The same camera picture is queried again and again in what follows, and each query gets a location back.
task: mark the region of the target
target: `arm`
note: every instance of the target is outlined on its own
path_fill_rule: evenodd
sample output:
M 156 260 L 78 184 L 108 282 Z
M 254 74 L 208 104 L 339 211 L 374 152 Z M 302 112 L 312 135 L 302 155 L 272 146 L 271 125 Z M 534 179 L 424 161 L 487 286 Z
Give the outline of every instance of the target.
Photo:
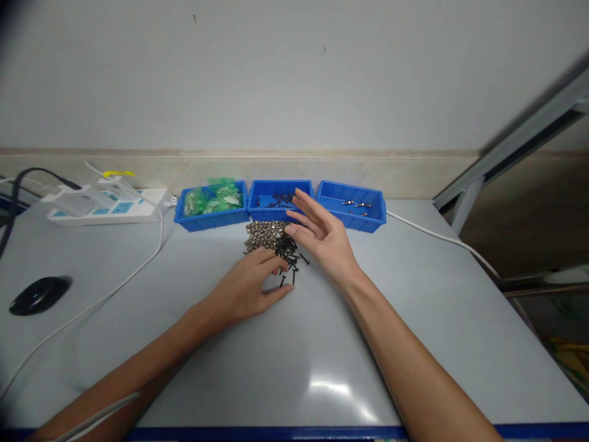
M 344 225 L 297 189 L 287 233 L 306 247 L 343 292 L 370 345 L 411 439 L 501 441 L 495 428 L 409 330 L 352 253 Z
M 213 335 L 265 312 L 294 289 L 285 285 L 262 293 L 262 283 L 287 262 L 260 248 L 227 273 L 208 297 L 191 307 L 170 329 L 102 378 L 43 425 L 29 442 L 53 440 L 76 425 L 127 397 L 139 398 L 100 423 L 80 441 L 121 441 L 190 355 Z

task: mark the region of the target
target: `left hand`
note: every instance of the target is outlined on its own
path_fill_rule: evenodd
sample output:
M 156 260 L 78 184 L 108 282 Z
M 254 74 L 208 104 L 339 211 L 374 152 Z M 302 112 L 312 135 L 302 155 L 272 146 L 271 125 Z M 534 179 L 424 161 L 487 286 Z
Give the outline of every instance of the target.
M 262 292 L 262 283 L 279 269 L 288 271 L 286 260 L 260 247 L 238 261 L 202 303 L 225 327 L 263 313 L 295 288 L 283 285 L 272 292 Z

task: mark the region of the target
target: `small plastic bag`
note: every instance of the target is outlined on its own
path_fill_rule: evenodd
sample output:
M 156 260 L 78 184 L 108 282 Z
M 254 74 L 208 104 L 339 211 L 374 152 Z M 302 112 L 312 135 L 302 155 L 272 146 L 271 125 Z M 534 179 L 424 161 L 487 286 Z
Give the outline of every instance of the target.
M 217 197 L 213 198 L 216 202 L 211 204 L 210 208 L 207 206 L 206 210 L 210 210 L 207 213 L 222 212 L 243 207 L 243 195 L 239 193 L 233 178 L 209 178 L 209 185 L 213 187 Z
M 201 187 L 195 187 L 184 197 L 184 216 L 192 217 L 202 214 L 207 206 L 207 198 Z

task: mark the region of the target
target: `white power cable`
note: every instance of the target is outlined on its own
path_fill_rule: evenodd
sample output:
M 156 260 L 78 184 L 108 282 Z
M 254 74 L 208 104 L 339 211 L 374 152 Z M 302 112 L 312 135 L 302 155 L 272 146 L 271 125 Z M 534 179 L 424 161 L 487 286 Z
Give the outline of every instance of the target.
M 137 399 L 139 395 L 140 393 L 136 392 L 131 395 L 128 395 L 125 398 L 122 398 L 120 401 L 117 401 L 114 404 L 102 409 L 94 416 L 89 417 L 81 424 L 76 425 L 70 431 L 62 434 L 57 439 L 53 439 L 52 441 L 48 442 L 69 442 L 85 436 L 86 434 L 94 430 L 94 428 L 96 428 L 98 425 L 103 423 L 106 419 L 108 419 L 111 415 L 115 414 L 121 408 L 125 407 L 126 405 L 129 405 L 131 402 Z
M 468 244 L 463 243 L 459 239 L 449 238 L 448 236 L 444 236 L 444 235 L 440 235 L 439 233 L 432 232 L 431 230 L 428 230 L 425 227 L 421 227 L 420 225 L 417 225 L 409 220 L 406 220 L 405 218 L 400 217 L 399 215 L 395 215 L 394 213 L 392 213 L 390 211 L 387 211 L 387 214 L 389 216 L 392 216 L 395 219 L 398 219 L 401 222 L 404 222 L 405 224 L 410 225 L 411 227 L 416 228 L 417 230 L 421 230 L 422 232 L 427 233 L 428 235 L 435 236 L 436 238 L 443 239 L 444 241 L 452 242 L 453 244 L 456 244 L 457 246 L 464 247 L 466 250 L 468 250 L 470 253 L 472 253 L 480 262 L 482 262 L 485 265 L 485 267 L 487 267 L 491 271 L 491 273 L 493 273 L 493 275 L 495 275 L 498 279 L 501 279 L 501 276 L 499 276 L 499 273 L 497 273 L 497 271 L 493 268 L 493 266 L 491 266 L 487 262 L 486 259 L 484 259 L 475 249 L 473 249 Z
M 100 170 L 98 170 L 96 167 L 92 166 L 91 164 L 86 162 L 86 165 L 92 169 L 94 172 L 99 173 L 102 176 L 102 172 Z M 107 179 L 110 179 L 111 181 L 114 181 L 115 183 L 117 183 L 118 185 L 121 185 L 121 183 L 119 183 L 118 181 L 113 180 L 110 177 L 107 177 Z M 30 352 L 29 354 L 25 357 L 25 359 L 23 359 L 23 361 L 19 364 L 19 366 L 17 367 L 17 369 L 15 370 L 15 372 L 13 373 L 13 375 L 10 377 L 10 380 L 8 381 L 8 384 L 6 385 L 6 388 L 4 389 L 2 396 L 0 397 L 0 402 L 2 402 L 4 400 L 4 398 L 6 397 L 6 395 L 8 394 L 8 391 L 10 390 L 10 387 L 12 387 L 12 384 L 14 383 L 14 381 L 16 380 L 18 374 L 21 372 L 21 370 L 23 369 L 23 367 L 25 366 L 25 364 L 29 361 L 29 359 L 37 352 L 37 350 L 39 350 L 48 340 L 50 340 L 52 337 L 54 337 L 57 333 L 59 333 L 61 330 L 63 330 L 64 328 L 66 328 L 68 325 L 70 325 L 71 323 L 73 323 L 74 321 L 76 321 L 77 319 L 81 318 L 82 316 L 84 316 L 86 313 L 88 313 L 89 311 L 91 311 L 93 308 L 99 306 L 101 303 L 105 302 L 106 300 L 110 299 L 115 293 L 117 293 L 120 289 L 122 289 L 125 284 L 127 284 L 127 282 L 129 282 L 137 273 L 139 273 L 143 267 L 145 267 L 146 265 L 148 265 L 151 260 L 153 260 L 155 258 L 155 256 L 160 252 L 161 250 L 161 246 L 163 245 L 163 241 L 164 241 L 164 215 L 161 212 L 161 209 L 157 206 L 157 204 L 151 202 L 150 200 L 148 200 L 147 198 L 145 198 L 144 196 L 140 195 L 135 189 L 131 190 L 128 187 L 125 187 L 125 189 L 127 189 L 129 192 L 133 192 L 136 193 L 140 198 L 143 198 L 145 200 L 146 203 L 151 204 L 156 210 L 157 212 L 160 214 L 160 240 L 158 241 L 158 247 L 155 249 L 154 253 L 152 253 L 152 255 L 145 261 L 143 262 L 143 264 L 141 264 L 141 266 L 138 267 L 137 270 L 135 270 L 133 273 L 131 273 L 121 284 L 119 284 L 114 290 L 112 290 L 111 292 L 109 292 L 106 296 L 104 296 L 103 298 L 101 298 L 100 300 L 98 300 L 97 302 L 95 302 L 94 304 L 92 304 L 90 307 L 88 307 L 86 310 L 82 311 L 81 313 L 78 313 L 76 316 L 74 316 L 72 319 L 70 319 L 69 321 L 67 321 L 65 324 L 63 324 L 62 326 L 58 327 L 56 330 L 54 330 L 53 332 L 51 332 L 49 335 L 47 335 L 41 342 L 39 342 L 39 344 L 37 344 Z

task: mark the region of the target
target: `black cable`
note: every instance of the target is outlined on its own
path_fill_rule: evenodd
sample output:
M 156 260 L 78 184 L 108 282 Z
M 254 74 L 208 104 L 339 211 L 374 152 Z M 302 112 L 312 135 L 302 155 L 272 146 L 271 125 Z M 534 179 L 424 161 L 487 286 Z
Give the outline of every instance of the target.
M 0 259 L 2 259 L 2 255 L 4 254 L 4 249 L 6 248 L 6 244 L 8 244 L 10 234 L 12 233 L 12 228 L 14 227 L 14 220 L 17 217 L 18 191 L 20 190 L 20 185 L 23 182 L 23 179 L 25 178 L 27 173 L 33 172 L 35 170 L 48 173 L 49 175 L 53 175 L 59 181 L 61 181 L 63 184 L 65 184 L 66 186 L 68 186 L 71 189 L 74 189 L 74 190 L 81 189 L 81 187 L 78 186 L 76 183 L 71 182 L 70 180 L 67 180 L 65 178 L 62 178 L 59 175 L 51 172 L 51 170 L 47 170 L 44 168 L 29 168 L 29 169 L 25 169 L 21 173 L 19 173 L 17 175 L 17 177 L 14 179 L 14 183 L 12 184 L 12 197 L 10 199 L 10 209 L 9 209 L 9 213 L 8 213 L 8 222 L 6 223 L 6 226 L 4 227 L 4 232 L 2 232 L 2 239 L 0 239 Z

